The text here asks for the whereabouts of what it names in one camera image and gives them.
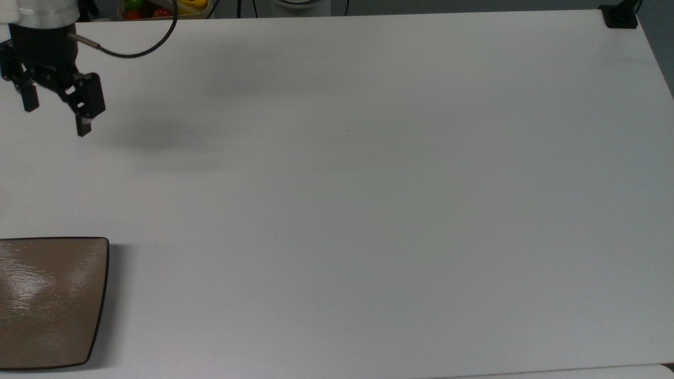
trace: black clamp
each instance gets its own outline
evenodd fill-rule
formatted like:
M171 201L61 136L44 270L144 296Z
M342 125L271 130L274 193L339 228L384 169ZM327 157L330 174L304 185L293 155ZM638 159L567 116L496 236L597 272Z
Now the black clamp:
M624 0L618 5L600 5L604 23L611 29L636 29L639 21L634 8L641 0Z

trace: red tomato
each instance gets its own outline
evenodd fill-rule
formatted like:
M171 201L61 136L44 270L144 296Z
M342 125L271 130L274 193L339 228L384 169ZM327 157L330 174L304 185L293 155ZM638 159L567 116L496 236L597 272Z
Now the red tomato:
M169 11L166 8L159 8L152 14L152 17L171 17L173 12Z
M140 20L141 18L138 9L130 9L124 13L124 20Z

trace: white tabletop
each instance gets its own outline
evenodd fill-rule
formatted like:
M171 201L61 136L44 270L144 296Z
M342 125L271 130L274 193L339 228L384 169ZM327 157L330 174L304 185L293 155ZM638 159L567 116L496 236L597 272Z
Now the white tabletop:
M134 52L167 27L78 30ZM674 102L641 29L212 20L142 59L80 50L108 107L85 138L0 86L0 237L117 245L108 357L50 378L674 361Z

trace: square plate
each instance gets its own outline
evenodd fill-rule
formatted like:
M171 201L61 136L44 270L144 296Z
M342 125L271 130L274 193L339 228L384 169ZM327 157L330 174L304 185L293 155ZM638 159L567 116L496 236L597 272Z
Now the square plate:
M0 239L0 370L89 360L109 247L103 237Z

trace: black cable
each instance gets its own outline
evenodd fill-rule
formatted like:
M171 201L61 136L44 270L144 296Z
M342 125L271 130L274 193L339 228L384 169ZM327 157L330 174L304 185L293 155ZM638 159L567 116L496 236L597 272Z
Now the black cable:
M211 8L211 11L208 12L208 16L206 16L207 19L210 18L210 16L213 14L213 11L215 11L215 7L217 7L218 4L220 4L220 0L215 0L215 4L213 4L213 8Z
M103 53L106 53L107 55L112 55L113 57L117 57L117 58L128 58L128 59L142 57L144 55L150 54L151 52L155 51L156 49L159 49L159 47L161 45L163 45L164 42L166 42L167 39L169 39L169 37L171 36L171 33L173 33L173 29L175 29L175 24L178 23L178 1L177 0L171 0L171 1L173 2L173 22L171 22L171 27L168 28L168 31L166 32L166 34L164 34L164 37L159 42L157 42L156 45L154 45L153 47L150 47L149 49L147 49L145 51L141 51L140 53L136 53L136 54L116 53L116 52L110 51L110 50L108 50L108 49L106 49L103 46L100 46L98 44L96 44L96 46L92 46L92 47L102 51Z

